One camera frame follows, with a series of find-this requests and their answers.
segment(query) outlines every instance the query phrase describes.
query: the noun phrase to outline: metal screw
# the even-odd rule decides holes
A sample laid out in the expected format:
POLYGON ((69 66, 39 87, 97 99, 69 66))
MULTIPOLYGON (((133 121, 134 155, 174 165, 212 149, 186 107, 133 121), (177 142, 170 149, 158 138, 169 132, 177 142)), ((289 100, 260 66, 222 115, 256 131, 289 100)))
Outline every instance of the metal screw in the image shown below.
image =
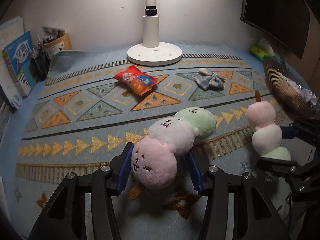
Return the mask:
POLYGON ((300 187, 298 188, 298 190, 299 190, 299 192, 301 192, 302 190, 304 190, 304 186, 300 186, 300 187))
POLYGON ((73 179, 75 177, 75 175, 76 175, 75 173, 70 172, 70 173, 67 174, 67 178, 68 179, 73 179))
POLYGON ((249 180, 253 178, 253 175, 251 173, 249 173, 249 172, 245 172, 243 174, 243 176, 244 176, 245 179, 249 179, 249 180))
POLYGON ((107 172, 107 171, 110 170, 110 167, 108 165, 105 165, 105 166, 101 167, 101 170, 104 171, 104 172, 107 172))
POLYGON ((217 172, 218 171, 218 168, 216 166, 210 166, 209 167, 209 171, 210 172, 217 172))

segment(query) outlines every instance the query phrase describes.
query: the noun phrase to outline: patterned tablecloth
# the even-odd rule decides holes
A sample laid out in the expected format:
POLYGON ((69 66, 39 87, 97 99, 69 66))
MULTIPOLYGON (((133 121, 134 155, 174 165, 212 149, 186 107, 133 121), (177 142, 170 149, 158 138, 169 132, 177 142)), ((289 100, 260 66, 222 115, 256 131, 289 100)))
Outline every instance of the patterned tablecloth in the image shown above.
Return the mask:
MULTIPOLYGON (((246 110, 255 102, 254 90, 275 107, 276 122, 290 120, 266 87, 264 79, 224 45, 178 44, 183 58, 161 67, 138 68, 158 79, 157 86, 143 96, 132 94, 113 76, 131 63, 126 48, 104 54, 62 51, 52 60, 44 90, 32 111, 17 156, 17 209, 12 216, 17 231, 28 236, 41 207, 68 172, 93 173, 119 155, 126 142, 137 143, 155 121, 191 106, 211 111, 218 123, 216 132, 195 148, 225 172, 258 173, 259 157, 250 145, 253 128, 246 110), (203 91, 193 76, 207 67, 226 78, 224 89, 203 91)), ((287 213, 290 189, 283 180, 271 188, 270 197, 280 214, 287 213)), ((203 220, 206 197, 193 190, 183 160, 177 177, 163 190, 145 190, 138 199, 128 198, 135 185, 130 176, 126 190, 113 198, 123 239, 196 239, 203 220)), ((232 222, 232 196, 228 236, 232 222)), ((86 197, 88 239, 93 239, 90 198, 86 197)))

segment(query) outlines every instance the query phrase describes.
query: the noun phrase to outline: black screen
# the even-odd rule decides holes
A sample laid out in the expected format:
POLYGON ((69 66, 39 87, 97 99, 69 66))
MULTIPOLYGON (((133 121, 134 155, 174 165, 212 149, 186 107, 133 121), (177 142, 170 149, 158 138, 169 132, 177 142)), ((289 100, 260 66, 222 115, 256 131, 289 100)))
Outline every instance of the black screen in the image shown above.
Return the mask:
POLYGON ((310 13, 304 0, 244 0, 241 20, 270 34, 302 58, 310 13))

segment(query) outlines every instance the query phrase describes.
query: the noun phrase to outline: white lamp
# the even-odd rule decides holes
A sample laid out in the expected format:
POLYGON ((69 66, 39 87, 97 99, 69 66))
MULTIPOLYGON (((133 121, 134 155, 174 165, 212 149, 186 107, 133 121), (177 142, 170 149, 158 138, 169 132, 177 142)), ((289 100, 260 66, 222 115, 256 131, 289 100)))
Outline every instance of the white lamp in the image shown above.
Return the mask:
POLYGON ((143 17, 143 43, 128 49, 128 59, 139 65, 161 66, 179 61, 182 50, 176 45, 159 42, 159 16, 156 0, 146 0, 143 17))

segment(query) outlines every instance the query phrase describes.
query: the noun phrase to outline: blue book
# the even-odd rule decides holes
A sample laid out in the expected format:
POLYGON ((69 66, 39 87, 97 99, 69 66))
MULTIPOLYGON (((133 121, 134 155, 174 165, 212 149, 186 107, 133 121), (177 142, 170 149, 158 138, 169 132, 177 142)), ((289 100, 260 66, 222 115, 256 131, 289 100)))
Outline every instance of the blue book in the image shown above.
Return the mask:
POLYGON ((36 84, 30 71, 32 49, 30 32, 27 32, 8 44, 2 52, 10 76, 23 97, 36 84))

